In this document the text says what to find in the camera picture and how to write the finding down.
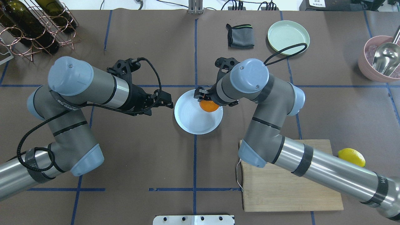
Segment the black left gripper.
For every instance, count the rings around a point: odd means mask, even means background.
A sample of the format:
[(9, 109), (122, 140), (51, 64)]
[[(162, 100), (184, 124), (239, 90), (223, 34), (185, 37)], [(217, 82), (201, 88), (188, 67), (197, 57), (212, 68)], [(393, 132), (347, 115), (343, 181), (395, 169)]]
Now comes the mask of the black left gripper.
[(124, 103), (124, 113), (132, 116), (144, 114), (151, 116), (151, 108), (167, 107), (174, 108), (171, 94), (157, 89), (154, 93), (148, 94), (141, 87), (134, 84), (129, 85), (129, 94)]

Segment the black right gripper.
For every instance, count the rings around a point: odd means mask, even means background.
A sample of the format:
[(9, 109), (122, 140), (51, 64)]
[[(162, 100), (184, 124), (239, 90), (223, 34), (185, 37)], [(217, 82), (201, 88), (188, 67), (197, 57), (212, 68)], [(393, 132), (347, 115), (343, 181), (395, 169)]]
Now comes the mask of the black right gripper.
[(214, 84), (211, 89), (205, 89), (204, 87), (197, 87), (194, 90), (194, 99), (198, 102), (201, 101), (213, 101), (219, 106), (233, 107), (239, 104), (239, 100), (234, 100), (226, 96), (222, 90), (221, 84)]

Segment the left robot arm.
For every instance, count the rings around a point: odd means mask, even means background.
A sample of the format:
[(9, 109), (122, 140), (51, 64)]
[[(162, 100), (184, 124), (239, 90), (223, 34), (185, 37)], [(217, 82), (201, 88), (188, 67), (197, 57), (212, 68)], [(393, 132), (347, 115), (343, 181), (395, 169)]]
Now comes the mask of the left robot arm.
[(159, 88), (146, 93), (133, 84), (132, 73), (144, 57), (118, 60), (106, 71), (83, 60), (64, 56), (48, 73), (46, 85), (28, 98), (27, 108), (42, 123), (28, 131), (19, 142), (16, 156), (1, 165), (1, 200), (38, 184), (71, 172), (78, 177), (104, 162), (104, 156), (88, 121), (84, 107), (99, 107), (131, 116), (165, 106), (173, 108), (171, 95)]

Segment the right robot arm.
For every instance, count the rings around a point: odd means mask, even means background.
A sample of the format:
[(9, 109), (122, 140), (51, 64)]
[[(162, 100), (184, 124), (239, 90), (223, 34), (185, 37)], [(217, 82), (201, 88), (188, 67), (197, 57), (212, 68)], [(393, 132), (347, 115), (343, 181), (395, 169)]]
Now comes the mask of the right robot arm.
[(287, 116), (299, 113), (304, 91), (276, 78), (259, 59), (238, 62), (220, 57), (217, 79), (209, 90), (198, 87), (194, 98), (218, 106), (235, 106), (246, 98), (257, 104), (238, 151), (246, 163), (264, 168), (271, 163), (298, 177), (352, 196), (375, 208), (380, 215), (399, 222), (399, 178), (386, 177), (312, 146), (281, 135)]

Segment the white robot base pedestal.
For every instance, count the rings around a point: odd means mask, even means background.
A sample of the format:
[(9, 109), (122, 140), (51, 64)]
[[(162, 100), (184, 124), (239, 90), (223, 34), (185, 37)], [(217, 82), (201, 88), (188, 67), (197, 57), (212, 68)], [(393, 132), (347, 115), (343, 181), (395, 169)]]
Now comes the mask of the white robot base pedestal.
[(156, 216), (153, 225), (234, 225), (234, 215), (165, 215)]

